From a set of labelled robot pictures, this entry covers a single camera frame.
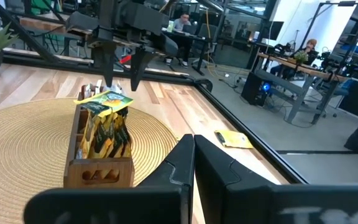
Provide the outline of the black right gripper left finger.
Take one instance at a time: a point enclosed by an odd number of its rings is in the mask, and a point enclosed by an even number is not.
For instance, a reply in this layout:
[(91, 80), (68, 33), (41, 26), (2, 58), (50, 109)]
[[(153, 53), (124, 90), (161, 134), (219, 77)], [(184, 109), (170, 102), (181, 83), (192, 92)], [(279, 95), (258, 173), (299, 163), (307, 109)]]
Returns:
[(46, 190), (27, 202), (24, 224), (191, 224), (194, 169), (186, 134), (138, 186)]

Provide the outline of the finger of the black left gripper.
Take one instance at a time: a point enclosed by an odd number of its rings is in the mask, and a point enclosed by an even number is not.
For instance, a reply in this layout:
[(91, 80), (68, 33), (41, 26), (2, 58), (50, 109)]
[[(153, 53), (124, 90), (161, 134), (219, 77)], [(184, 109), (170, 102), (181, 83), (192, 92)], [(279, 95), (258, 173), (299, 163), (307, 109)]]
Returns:
[(155, 49), (151, 47), (136, 48), (131, 58), (131, 90), (136, 91), (149, 62), (155, 57)]
[(116, 44), (104, 42), (101, 44), (103, 51), (103, 77), (106, 86), (111, 88), (116, 57)]

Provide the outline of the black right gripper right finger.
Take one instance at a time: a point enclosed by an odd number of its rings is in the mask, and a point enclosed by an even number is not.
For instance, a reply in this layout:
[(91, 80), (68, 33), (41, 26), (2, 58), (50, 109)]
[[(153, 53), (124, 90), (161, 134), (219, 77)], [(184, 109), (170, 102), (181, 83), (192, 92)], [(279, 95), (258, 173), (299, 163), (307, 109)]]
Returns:
[(358, 185), (276, 185), (205, 137), (194, 140), (207, 224), (358, 224)]

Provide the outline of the wooden tea box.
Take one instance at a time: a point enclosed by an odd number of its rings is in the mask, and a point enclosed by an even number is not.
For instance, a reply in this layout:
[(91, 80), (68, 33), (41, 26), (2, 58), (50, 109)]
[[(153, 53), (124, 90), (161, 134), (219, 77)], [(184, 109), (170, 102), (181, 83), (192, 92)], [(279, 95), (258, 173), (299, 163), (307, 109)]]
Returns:
[[(77, 100), (84, 100), (81, 91)], [(120, 111), (111, 113), (113, 122)], [(101, 119), (93, 116), (93, 140), (87, 159), (77, 159), (76, 153), (83, 137), (83, 132), (88, 117), (88, 110), (75, 104), (73, 126), (71, 128), (70, 142), (67, 152), (67, 160), (63, 173), (63, 186), (65, 188), (118, 188), (130, 187), (134, 181), (134, 163), (132, 157), (90, 158), (90, 151), (95, 144), (95, 134)]]

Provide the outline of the yellow mango tea packet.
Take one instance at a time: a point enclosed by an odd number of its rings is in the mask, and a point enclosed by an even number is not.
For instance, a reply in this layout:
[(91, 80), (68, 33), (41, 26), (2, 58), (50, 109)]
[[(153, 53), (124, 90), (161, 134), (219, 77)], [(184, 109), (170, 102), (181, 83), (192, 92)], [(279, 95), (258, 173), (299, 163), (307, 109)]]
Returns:
[(96, 134), (95, 144), (90, 151), (90, 158), (106, 158), (112, 150), (112, 144), (114, 140), (114, 122), (113, 114), (110, 114), (100, 120)]
[(80, 106), (87, 109), (92, 116), (99, 116), (100, 118), (108, 116), (112, 113), (110, 107), (93, 101), (82, 103)]
[(122, 157), (132, 157), (132, 139), (126, 126), (128, 112), (128, 107), (125, 107), (120, 110), (122, 116), (122, 135), (124, 138), (124, 149), (122, 151)]
[(241, 149), (252, 149), (253, 145), (244, 133), (229, 131), (229, 130), (217, 130), (214, 132), (219, 142), (224, 147), (234, 147)]
[(113, 91), (105, 91), (97, 95), (94, 95), (90, 98), (85, 98), (84, 100), (74, 100), (74, 103), (76, 105), (81, 105), (82, 103), (86, 103), (90, 101), (97, 102), (102, 105), (106, 105), (111, 108), (112, 113), (116, 113), (122, 110), (123, 108), (131, 105), (134, 100), (132, 98), (126, 97), (122, 94), (115, 93)]
[(122, 116), (118, 115), (114, 120), (114, 144), (109, 157), (121, 157), (125, 143), (126, 134), (124, 131), (124, 120)]

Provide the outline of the black desk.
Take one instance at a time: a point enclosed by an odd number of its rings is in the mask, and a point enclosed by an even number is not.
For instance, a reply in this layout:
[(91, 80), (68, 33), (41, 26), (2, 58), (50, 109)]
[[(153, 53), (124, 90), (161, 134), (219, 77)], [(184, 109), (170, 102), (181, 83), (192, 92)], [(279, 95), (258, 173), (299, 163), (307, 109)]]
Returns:
[(201, 53), (199, 55), (199, 57), (194, 60), (194, 62), (197, 62), (197, 66), (194, 66), (193, 64), (191, 65), (191, 67), (198, 72), (201, 76), (204, 76), (204, 73), (201, 71), (201, 64), (203, 63), (203, 57), (204, 54), (206, 53), (206, 49), (208, 44), (211, 43), (211, 39), (207, 38), (207, 37), (199, 37), (196, 35), (191, 35), (189, 33), (179, 33), (179, 32), (168, 32), (168, 31), (163, 31), (163, 33), (169, 37), (184, 37), (187, 38), (189, 40), (194, 40), (194, 41), (198, 41), (198, 42), (202, 42), (202, 48), (201, 48)]

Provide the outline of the wooden workbench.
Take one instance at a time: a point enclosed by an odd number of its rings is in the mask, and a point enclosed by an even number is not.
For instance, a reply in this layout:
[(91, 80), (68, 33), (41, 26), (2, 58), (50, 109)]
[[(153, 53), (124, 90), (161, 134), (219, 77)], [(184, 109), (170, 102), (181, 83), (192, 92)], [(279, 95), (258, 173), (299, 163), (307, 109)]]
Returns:
[(52, 31), (58, 33), (72, 33), (76, 35), (90, 35), (92, 30), (81, 30), (77, 28), (66, 28), (64, 24), (59, 24), (58, 22), (49, 22), (42, 19), (32, 19), (28, 17), (20, 18), (20, 25), (33, 29), (40, 29), (45, 31)]

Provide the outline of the round woven placemat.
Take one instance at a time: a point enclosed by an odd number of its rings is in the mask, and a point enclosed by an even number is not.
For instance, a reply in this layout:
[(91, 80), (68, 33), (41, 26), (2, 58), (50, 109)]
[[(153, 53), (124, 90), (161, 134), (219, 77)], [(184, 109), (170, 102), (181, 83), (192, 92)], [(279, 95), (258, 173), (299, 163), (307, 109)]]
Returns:
[(74, 112), (71, 98), (0, 109), (0, 224), (23, 224), (31, 197), (62, 187)]

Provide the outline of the black computer tower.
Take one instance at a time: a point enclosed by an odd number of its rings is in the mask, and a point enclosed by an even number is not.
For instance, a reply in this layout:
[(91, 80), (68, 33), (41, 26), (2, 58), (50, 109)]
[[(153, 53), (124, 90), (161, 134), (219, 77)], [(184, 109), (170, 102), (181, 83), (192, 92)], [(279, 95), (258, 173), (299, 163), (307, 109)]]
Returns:
[(271, 82), (259, 78), (254, 73), (249, 73), (241, 97), (250, 105), (263, 106), (269, 94), (271, 84)]

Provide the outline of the black monitor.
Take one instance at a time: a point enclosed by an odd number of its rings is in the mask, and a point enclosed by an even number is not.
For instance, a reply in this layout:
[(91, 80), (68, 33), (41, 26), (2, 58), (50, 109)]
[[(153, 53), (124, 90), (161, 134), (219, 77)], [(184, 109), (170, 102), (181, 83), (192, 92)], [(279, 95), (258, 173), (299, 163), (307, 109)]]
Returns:
[(277, 40), (277, 37), (283, 27), (283, 24), (284, 22), (282, 21), (268, 22), (260, 31), (262, 38), (268, 40)]

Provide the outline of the wooden station table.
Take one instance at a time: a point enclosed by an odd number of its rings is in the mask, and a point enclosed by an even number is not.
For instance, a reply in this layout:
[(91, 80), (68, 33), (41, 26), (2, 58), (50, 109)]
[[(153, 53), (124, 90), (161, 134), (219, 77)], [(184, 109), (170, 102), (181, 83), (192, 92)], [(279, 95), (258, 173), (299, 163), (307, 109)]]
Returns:
[[(303, 85), (298, 86), (283, 79), (281, 75), (272, 75), (269, 73), (267, 71), (269, 62), (278, 62), (296, 72), (303, 73), (305, 75)], [(299, 112), (304, 112), (314, 115), (311, 122), (312, 125), (316, 124), (320, 118), (323, 117), (323, 114), (325, 114), (326, 107), (333, 97), (336, 88), (341, 83), (345, 83), (351, 79), (351, 77), (341, 76), (335, 71), (322, 72), (308, 65), (297, 64), (290, 59), (284, 59), (261, 52), (257, 55), (252, 73), (265, 81), (273, 83), (275, 86), (268, 92), (291, 104), (291, 110), (289, 114), (285, 116), (286, 122), (292, 123)], [(313, 108), (304, 104), (306, 94), (310, 88), (323, 83), (328, 84), (328, 89), (323, 92), (322, 99), (318, 102), (318, 105)]]

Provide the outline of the small potted plant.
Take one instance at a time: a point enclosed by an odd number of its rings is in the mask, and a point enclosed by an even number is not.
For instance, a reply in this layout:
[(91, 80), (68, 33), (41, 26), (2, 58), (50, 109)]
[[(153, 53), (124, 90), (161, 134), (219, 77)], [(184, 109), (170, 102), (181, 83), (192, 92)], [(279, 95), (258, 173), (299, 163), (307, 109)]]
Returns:
[(296, 64), (300, 65), (307, 62), (309, 56), (307, 52), (305, 52), (304, 50), (300, 50), (294, 54), (293, 58), (295, 59)]

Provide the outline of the black aluminium table frame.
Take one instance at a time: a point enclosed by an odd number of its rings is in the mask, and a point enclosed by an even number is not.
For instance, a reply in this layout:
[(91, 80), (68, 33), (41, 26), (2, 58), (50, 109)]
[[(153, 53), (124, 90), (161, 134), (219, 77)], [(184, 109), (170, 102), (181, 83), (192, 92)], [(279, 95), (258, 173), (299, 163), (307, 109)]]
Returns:
[[(23, 53), (8, 53), (2, 57), (2, 61), (15, 65), (25, 65), (30, 67), (49, 68), (54, 70), (64, 70), (69, 72), (88, 73), (92, 75), (107, 75), (108, 79), (113, 77), (131, 79), (132, 75), (128, 68), (123, 71), (111, 70), (104, 71), (104, 67), (87, 66), (85, 62), (75, 61), (73, 59), (62, 59), (48, 52), (42, 47), (28, 32), (22, 27), (18, 20), (12, 17), (12, 14), (5, 10), (0, 5), (0, 19), (3, 23), (9, 26), (13, 33), (17, 34), (20, 39), (37, 52), (36, 56), (31, 56), (27, 52)], [(213, 84), (205, 79), (196, 79), (189, 74), (173, 72), (152, 72), (145, 70), (139, 77), (139, 80), (171, 83), (176, 85), (188, 85), (195, 87), (233, 126), (236, 130), (244, 133), (257, 151), (261, 153), (268, 163), (273, 166), (275, 170), (291, 184), (307, 184), (308, 181), (297, 173), (297, 171), (274, 149), (272, 149), (266, 142), (253, 133), (243, 122), (241, 122), (229, 109), (227, 109), (217, 98), (215, 98), (211, 91)]]

